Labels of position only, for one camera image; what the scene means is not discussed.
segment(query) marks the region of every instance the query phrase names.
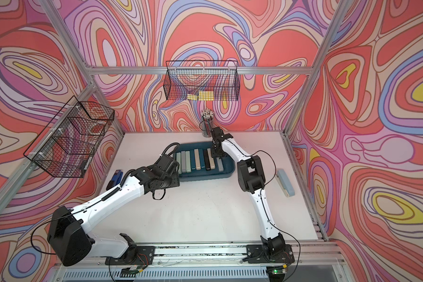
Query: wire mesh basket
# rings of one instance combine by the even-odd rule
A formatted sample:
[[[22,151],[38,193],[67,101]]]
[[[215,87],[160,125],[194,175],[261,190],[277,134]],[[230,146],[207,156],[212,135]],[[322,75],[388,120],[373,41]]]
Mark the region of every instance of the wire mesh basket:
[[[113,120],[113,109],[77,101],[34,156],[24,155],[53,177],[84,177]]]
[[[163,88],[167,100],[238,100],[236,60],[172,60],[166,61],[166,67]]]

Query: white table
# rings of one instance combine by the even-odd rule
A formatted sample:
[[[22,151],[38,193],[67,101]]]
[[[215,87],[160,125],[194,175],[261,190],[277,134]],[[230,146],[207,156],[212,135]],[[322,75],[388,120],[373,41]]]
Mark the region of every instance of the white table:
[[[277,168],[287,173],[295,191],[287,198],[274,179],[266,197],[276,225],[298,240],[316,240],[317,234],[295,178],[279,132],[231,133],[248,153],[265,150]],[[114,171],[153,164],[163,149],[172,142],[211,141],[201,133],[127,133],[107,175],[102,192]],[[265,153],[258,153],[265,177],[271,179],[274,165]],[[138,243],[260,241],[260,227],[254,207],[239,187],[237,171],[229,178],[181,182],[169,188],[163,200],[146,194],[135,199],[99,223],[93,232],[102,237],[128,234]],[[292,240],[284,234],[285,240]]]

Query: teal tray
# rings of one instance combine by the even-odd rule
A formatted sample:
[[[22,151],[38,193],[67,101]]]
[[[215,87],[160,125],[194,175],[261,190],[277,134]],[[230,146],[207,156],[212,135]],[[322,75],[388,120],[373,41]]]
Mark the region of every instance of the teal tray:
[[[191,151],[194,149],[204,150],[207,148],[211,148],[213,145],[213,142],[197,142],[197,143],[185,143],[180,144],[180,147],[175,153],[181,152],[181,151]],[[219,178],[227,178],[232,175],[232,173],[235,170],[235,162],[230,156],[223,157],[222,160],[222,166],[224,167],[224,171],[220,172],[218,170],[218,165],[216,158],[215,164],[216,168],[207,171],[205,168],[201,170],[192,170],[191,172],[184,172],[179,175],[180,182],[186,182],[186,181],[199,181],[199,180],[211,180],[211,179],[219,179]]]

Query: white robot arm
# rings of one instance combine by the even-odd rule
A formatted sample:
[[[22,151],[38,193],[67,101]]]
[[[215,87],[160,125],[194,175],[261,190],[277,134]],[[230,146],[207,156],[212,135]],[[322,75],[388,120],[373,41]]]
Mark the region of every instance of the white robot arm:
[[[222,141],[221,146],[222,146],[222,150],[225,153],[227,153],[229,156],[231,156],[231,158],[237,163],[237,166],[238,166],[238,163],[240,163],[240,161],[245,161],[240,163],[244,167],[244,165],[246,164],[246,161],[249,162],[249,160],[251,160],[252,158],[252,156],[246,153],[246,151],[243,150],[242,147],[240,147],[233,138],[228,138]],[[238,181],[241,185],[242,179],[240,179],[240,174],[239,174]],[[248,195],[249,195],[249,198],[251,199],[252,205],[254,206],[255,213],[257,214],[262,236],[264,238],[274,238],[278,235],[278,230],[273,228],[273,226],[270,224],[271,222],[273,225],[276,225],[274,223],[274,219],[272,218],[268,203],[266,202],[265,189],[259,189],[259,190],[260,191],[257,191],[257,192],[253,191],[253,193],[248,193]]]
[[[266,256],[272,256],[285,250],[285,241],[273,227],[275,225],[265,197],[265,176],[258,156],[247,154],[232,138],[224,134],[219,127],[213,129],[213,157],[226,155],[237,163],[238,182],[254,205],[260,228],[261,239]],[[130,170],[121,183],[98,197],[68,210],[58,208],[53,216],[47,240],[65,266],[76,264],[84,257],[128,258],[130,263],[136,256],[135,243],[126,234],[114,239],[98,238],[92,233],[93,228],[121,206],[156,189],[179,186],[179,163],[165,154],[170,144],[154,165]]]

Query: colorful wall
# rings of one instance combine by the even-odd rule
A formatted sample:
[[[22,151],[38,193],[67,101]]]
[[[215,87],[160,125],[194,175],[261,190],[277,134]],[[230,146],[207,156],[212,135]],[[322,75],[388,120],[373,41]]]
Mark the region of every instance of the colorful wall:
[[[85,87],[36,0],[0,1],[0,187],[54,114]],[[112,128],[83,179],[52,178],[35,170],[0,215],[0,282],[42,281],[56,257],[29,242],[33,228],[61,205],[91,199],[117,146]],[[34,242],[50,251],[46,230]]]
[[[357,281],[423,281],[423,0],[356,0],[289,132]]]
[[[162,75],[97,75],[124,131],[199,130],[200,112],[215,113],[226,130],[282,130],[305,75],[255,75],[254,88],[241,85],[238,101],[166,100]]]
[[[310,66],[332,1],[70,0],[58,5],[91,66],[164,66],[171,59],[236,59],[241,66]],[[198,130],[212,108],[228,130],[282,130],[299,75],[244,75],[237,102],[166,101],[162,75],[99,75],[125,131]]]

